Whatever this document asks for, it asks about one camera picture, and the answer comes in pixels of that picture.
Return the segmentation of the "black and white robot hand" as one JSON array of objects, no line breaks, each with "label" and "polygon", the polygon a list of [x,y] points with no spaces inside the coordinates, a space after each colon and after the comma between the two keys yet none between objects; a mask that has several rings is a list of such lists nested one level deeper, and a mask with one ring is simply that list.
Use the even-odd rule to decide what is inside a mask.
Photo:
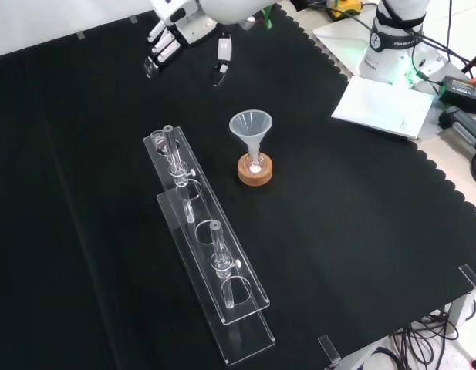
[{"label": "black and white robot hand", "polygon": [[144,62],[146,76],[155,76],[182,50],[195,46],[212,33],[220,31],[212,85],[221,85],[231,66],[231,34],[205,15],[198,1],[153,0],[152,6],[159,22],[147,36],[149,48]]}]

